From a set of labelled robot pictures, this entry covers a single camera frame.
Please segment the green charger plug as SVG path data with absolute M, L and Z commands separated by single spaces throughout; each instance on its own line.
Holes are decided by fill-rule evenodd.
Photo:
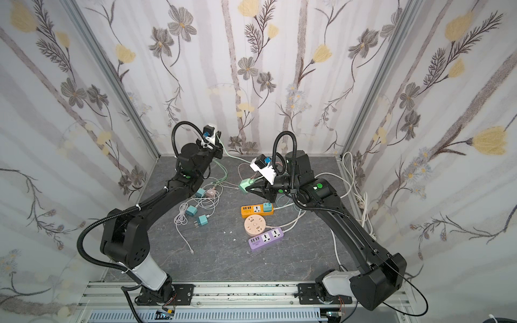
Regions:
M 251 178 L 247 178 L 247 179 L 242 180 L 238 186 L 239 186 L 240 190 L 244 194 L 246 194 L 247 193 L 247 188 L 249 188 L 253 184 L 254 184 L 254 180 L 251 179 Z

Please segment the orange power strip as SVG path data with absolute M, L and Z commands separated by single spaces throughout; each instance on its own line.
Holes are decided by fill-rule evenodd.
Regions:
M 242 218 L 247 218 L 251 215 L 261 215 L 261 216 L 273 215 L 274 210 L 273 210 L 273 213 L 264 213 L 262 211 L 262 205 L 263 204 L 242 206 L 241 207 Z

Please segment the purple power strip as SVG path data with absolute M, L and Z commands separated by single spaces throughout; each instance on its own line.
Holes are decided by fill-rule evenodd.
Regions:
M 272 245 L 284 238 L 284 231 L 280 227 L 265 231 L 262 234 L 249 239 L 250 249 L 255 252 L 266 246 Z

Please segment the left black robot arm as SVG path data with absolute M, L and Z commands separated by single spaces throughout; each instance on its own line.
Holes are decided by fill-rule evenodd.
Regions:
M 78 236 L 76 247 L 85 261 L 117 269 L 136 282 L 140 292 L 130 301 L 131 305 L 164 306 L 176 297 L 172 278 L 151 256 L 148 231 L 161 216 L 193 197 L 201 188 L 212 161 L 223 156 L 220 135 L 213 125 L 200 129 L 192 122 L 178 122 L 171 133 L 176 173 L 164 188 L 123 211 L 113 209 Z M 95 259 L 84 248 L 86 236 L 97 227 L 103 228 L 100 251 L 108 261 Z

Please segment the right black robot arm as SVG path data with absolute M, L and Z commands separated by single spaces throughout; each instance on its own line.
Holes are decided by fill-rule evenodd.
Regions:
M 337 191 L 329 182 L 317 178 L 304 151 L 298 149 L 297 139 L 291 131 L 282 131 L 273 144 L 271 159 L 259 157 L 252 165 L 259 170 L 271 169 L 247 192 L 274 202 L 278 194 L 288 196 L 295 206 L 315 213 L 331 229 L 351 255 L 358 274 L 349 279 L 352 295 L 363 308 L 373 311 L 386 304 L 407 281 L 407 261 L 397 253 L 382 247 L 350 215 Z

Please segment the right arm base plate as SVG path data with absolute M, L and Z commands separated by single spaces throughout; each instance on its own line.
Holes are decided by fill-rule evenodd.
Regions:
M 318 283 L 299 283 L 294 294 L 300 305 L 348 305 L 353 300 L 349 296 L 332 296 Z

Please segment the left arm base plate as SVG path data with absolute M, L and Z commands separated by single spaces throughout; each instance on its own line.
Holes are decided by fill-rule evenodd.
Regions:
M 166 283 L 161 289 L 153 291 L 142 287 L 135 298 L 138 306 L 189 306 L 193 298 L 195 285 Z

